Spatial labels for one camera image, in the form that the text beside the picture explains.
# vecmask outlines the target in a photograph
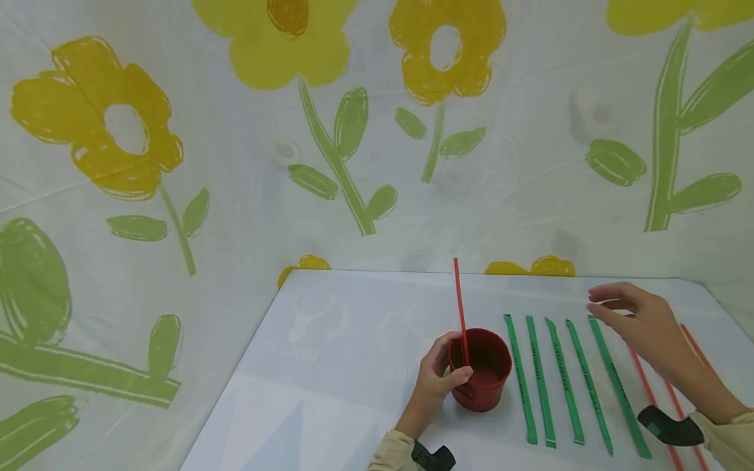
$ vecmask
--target right hand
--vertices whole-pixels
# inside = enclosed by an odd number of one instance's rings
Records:
[[[697,371],[701,361],[688,346],[673,310],[662,297],[631,283],[611,283],[589,290],[587,309],[620,335],[663,378]],[[623,316],[614,310],[628,310]]]

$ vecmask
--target white tabletop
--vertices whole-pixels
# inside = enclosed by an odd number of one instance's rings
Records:
[[[500,404],[477,414],[449,396],[421,441],[446,445],[459,471],[488,469],[675,469],[667,447],[642,427],[654,456],[638,456],[599,355],[584,305],[598,278],[461,275],[467,327],[497,332],[510,345],[504,314],[516,327],[534,409],[538,445],[526,442],[515,369]],[[665,296],[715,370],[742,400],[754,403],[754,344],[701,285],[684,280],[633,280]],[[418,361],[432,341],[458,330],[451,274],[294,271],[188,454],[182,471],[315,471],[366,469],[382,435],[392,428],[414,385]],[[544,426],[526,330],[535,318],[557,448],[544,445]],[[550,335],[555,322],[584,427],[572,425]],[[602,435],[565,320],[576,325],[599,394],[615,454]],[[602,333],[635,414],[649,404],[622,340]],[[659,406],[675,417],[664,382],[645,364]],[[693,410],[681,398],[686,412]],[[700,469],[678,448],[684,469]],[[705,452],[710,469],[721,469]]]

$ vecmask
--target beige sleeve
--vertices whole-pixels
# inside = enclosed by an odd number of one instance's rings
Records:
[[[414,441],[401,432],[391,430],[377,447],[367,471],[424,471],[414,463],[411,453]]]
[[[725,471],[754,471],[754,411],[715,425],[699,411],[689,417],[704,434],[704,446]]]

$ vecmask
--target plastic cup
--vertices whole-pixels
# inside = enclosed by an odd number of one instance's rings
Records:
[[[499,335],[486,329],[467,329],[466,339],[474,374],[466,384],[452,391],[453,397],[470,411],[491,411],[500,402],[505,380],[510,375],[513,364],[510,351]],[[448,360],[451,371],[466,365],[460,338],[450,344]]]

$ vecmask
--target printed flower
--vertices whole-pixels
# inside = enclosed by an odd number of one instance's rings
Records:
[[[554,255],[545,255],[532,263],[532,269],[525,268],[509,261],[494,261],[489,264],[485,275],[540,275],[546,277],[575,277],[576,268],[568,260]]]
[[[192,0],[209,29],[232,38],[230,57],[251,88],[285,87],[301,74],[307,85],[331,84],[345,73],[351,49],[343,34],[357,0]]]
[[[297,270],[299,268],[301,268],[302,270],[332,270],[332,268],[330,268],[329,266],[329,263],[327,263],[327,260],[325,260],[324,258],[315,257],[310,253],[301,257],[298,267],[292,265],[285,267],[285,270],[283,270],[280,273],[280,276],[277,278],[277,288],[280,289],[282,287],[291,270]]]
[[[731,26],[754,17],[750,0],[610,0],[608,26],[619,35],[641,36],[659,32],[694,14],[702,31]]]
[[[170,102],[136,64],[123,67],[102,38],[86,36],[52,50],[55,69],[13,89],[11,115],[42,142],[70,144],[73,163],[106,193],[122,200],[155,196],[162,172],[183,161],[170,132]],[[106,126],[114,105],[130,106],[141,120],[147,146],[128,152]]]
[[[455,61],[442,70],[431,60],[433,39],[442,26],[455,28]],[[390,16],[393,43],[403,53],[403,80],[411,97],[431,106],[451,92],[478,96],[492,80],[489,57],[505,36],[500,0],[398,0]]]

